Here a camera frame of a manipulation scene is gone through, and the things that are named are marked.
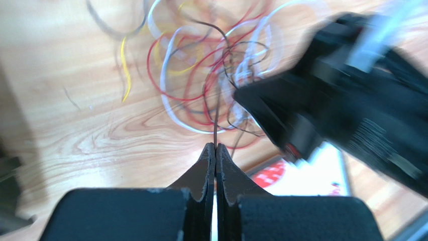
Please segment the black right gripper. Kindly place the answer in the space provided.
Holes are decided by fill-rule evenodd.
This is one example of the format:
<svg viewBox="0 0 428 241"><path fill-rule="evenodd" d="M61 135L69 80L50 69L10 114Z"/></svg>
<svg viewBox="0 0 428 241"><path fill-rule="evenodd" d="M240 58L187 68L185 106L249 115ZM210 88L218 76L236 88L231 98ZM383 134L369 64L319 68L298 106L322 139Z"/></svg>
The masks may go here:
<svg viewBox="0 0 428 241"><path fill-rule="evenodd" d="M427 196L427 77L397 48L367 72L346 65L368 21L346 13L321 25L295 66L234 100L289 161L328 141Z"/></svg>

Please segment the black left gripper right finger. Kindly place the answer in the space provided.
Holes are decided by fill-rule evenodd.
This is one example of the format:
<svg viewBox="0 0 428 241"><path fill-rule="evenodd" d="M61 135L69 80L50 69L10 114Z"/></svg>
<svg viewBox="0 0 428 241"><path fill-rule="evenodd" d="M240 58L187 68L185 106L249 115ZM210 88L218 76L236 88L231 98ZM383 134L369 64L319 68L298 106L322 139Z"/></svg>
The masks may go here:
<svg viewBox="0 0 428 241"><path fill-rule="evenodd" d="M216 148L218 240L382 240L355 197L275 196L251 180L227 148Z"/></svg>

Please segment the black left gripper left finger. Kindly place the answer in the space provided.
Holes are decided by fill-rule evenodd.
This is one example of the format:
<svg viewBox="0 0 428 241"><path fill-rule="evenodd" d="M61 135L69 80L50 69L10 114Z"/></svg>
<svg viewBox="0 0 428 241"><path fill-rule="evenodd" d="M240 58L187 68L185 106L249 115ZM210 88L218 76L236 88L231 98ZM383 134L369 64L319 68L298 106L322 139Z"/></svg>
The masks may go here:
<svg viewBox="0 0 428 241"><path fill-rule="evenodd" d="M166 188L80 188L55 206L41 240L210 240L215 146Z"/></svg>

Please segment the strawberry print white tray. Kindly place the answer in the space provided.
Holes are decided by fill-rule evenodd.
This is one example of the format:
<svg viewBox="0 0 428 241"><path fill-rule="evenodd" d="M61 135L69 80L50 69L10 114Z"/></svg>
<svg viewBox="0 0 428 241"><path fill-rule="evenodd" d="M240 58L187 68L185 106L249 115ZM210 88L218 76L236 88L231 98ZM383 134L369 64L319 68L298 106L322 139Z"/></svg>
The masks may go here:
<svg viewBox="0 0 428 241"><path fill-rule="evenodd" d="M308 160L292 163L275 156L247 175L276 196L352 196L344 154L328 142L316 148Z"/></svg>

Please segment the black compartment storage bin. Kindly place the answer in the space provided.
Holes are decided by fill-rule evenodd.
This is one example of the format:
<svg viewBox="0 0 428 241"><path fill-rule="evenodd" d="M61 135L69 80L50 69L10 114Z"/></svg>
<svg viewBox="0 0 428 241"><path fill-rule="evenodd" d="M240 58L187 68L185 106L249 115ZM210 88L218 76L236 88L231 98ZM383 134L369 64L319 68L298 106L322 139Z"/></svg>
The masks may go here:
<svg viewBox="0 0 428 241"><path fill-rule="evenodd" d="M20 159L1 153L1 235L8 234L34 223L34 217L17 215L21 188L16 177Z"/></svg>

